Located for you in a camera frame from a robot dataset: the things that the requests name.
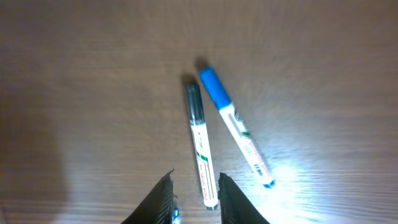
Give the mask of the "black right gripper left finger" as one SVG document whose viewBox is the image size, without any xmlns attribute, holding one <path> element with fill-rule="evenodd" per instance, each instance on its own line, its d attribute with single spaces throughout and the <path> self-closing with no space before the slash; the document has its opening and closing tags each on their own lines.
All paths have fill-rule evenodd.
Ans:
<svg viewBox="0 0 398 224">
<path fill-rule="evenodd" d="M 175 208 L 172 169 L 155 184 L 144 200 L 121 224 L 172 224 Z"/>
</svg>

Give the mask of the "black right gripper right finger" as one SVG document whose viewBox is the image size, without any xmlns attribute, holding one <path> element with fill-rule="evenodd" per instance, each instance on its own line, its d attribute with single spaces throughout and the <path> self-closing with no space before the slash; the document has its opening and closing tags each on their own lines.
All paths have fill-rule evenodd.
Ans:
<svg viewBox="0 0 398 224">
<path fill-rule="evenodd" d="M 218 185 L 222 224 L 269 224 L 230 176 L 221 172 Z"/>
</svg>

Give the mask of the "black cap whiteboard marker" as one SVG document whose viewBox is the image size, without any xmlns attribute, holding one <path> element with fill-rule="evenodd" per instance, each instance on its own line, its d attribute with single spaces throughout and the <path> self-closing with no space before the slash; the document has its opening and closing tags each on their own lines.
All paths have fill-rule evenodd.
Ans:
<svg viewBox="0 0 398 224">
<path fill-rule="evenodd" d="M 187 83 L 185 94 L 203 203 L 208 210 L 215 210 L 218 206 L 218 191 L 199 84 Z"/>
</svg>

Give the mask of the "blue cap whiteboard marker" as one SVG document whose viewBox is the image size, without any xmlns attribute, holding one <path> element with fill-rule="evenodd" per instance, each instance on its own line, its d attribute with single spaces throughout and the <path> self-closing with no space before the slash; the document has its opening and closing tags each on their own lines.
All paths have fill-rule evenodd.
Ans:
<svg viewBox="0 0 398 224">
<path fill-rule="evenodd" d="M 275 186 L 275 178 L 272 176 L 266 160 L 261 156 L 250 131 L 246 128 L 242 117 L 216 72 L 211 67 L 205 67 L 199 71 L 199 75 L 203 86 L 213 100 L 216 109 L 219 111 L 259 183 L 265 188 L 273 188 Z"/>
</svg>

